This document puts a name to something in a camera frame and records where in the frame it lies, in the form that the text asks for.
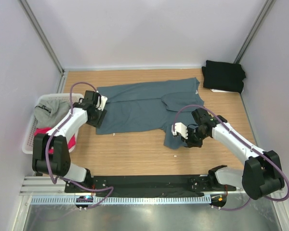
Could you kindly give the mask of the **blue-grey t-shirt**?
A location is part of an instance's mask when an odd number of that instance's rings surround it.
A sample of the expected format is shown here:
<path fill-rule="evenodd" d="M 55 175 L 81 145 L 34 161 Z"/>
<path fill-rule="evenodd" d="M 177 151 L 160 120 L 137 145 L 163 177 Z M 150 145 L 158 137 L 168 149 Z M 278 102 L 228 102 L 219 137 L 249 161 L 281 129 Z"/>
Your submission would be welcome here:
<path fill-rule="evenodd" d="M 143 132 L 160 129 L 165 132 L 164 146 L 176 150 L 187 144 L 171 132 L 173 122 L 194 124 L 191 115 L 196 105 L 204 105 L 195 78 L 144 82 L 99 87 L 107 97 L 104 120 L 96 130 L 98 135 Z"/>

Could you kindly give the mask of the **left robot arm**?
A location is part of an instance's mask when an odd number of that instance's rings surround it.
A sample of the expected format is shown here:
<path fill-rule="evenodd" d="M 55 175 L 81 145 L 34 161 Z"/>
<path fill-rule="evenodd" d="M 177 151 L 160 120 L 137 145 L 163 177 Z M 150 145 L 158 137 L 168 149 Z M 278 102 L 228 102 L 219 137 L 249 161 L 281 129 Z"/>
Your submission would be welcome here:
<path fill-rule="evenodd" d="M 95 128 L 101 126 L 107 113 L 106 102 L 106 96 L 87 90 L 84 97 L 71 104 L 67 115 L 54 128 L 37 134 L 33 140 L 32 169 L 76 183 L 83 193 L 92 189 L 91 172 L 71 162 L 68 142 L 84 124 Z"/>

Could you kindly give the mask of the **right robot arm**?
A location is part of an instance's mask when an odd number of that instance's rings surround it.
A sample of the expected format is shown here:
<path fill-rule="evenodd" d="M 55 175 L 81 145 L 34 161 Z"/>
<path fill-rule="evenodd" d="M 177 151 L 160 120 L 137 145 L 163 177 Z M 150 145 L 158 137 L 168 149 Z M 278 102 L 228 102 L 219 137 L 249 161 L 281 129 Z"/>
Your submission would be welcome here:
<path fill-rule="evenodd" d="M 275 151 L 265 151 L 253 145 L 220 115 L 210 115 L 203 108 L 191 114 L 198 127 L 187 130 L 190 147 L 200 147 L 205 138 L 211 137 L 226 146 L 244 166 L 242 171 L 228 167 L 216 168 L 207 179 L 209 188 L 217 191 L 225 184 L 233 184 L 242 188 L 251 199 L 257 200 L 285 187 L 287 181 Z"/>

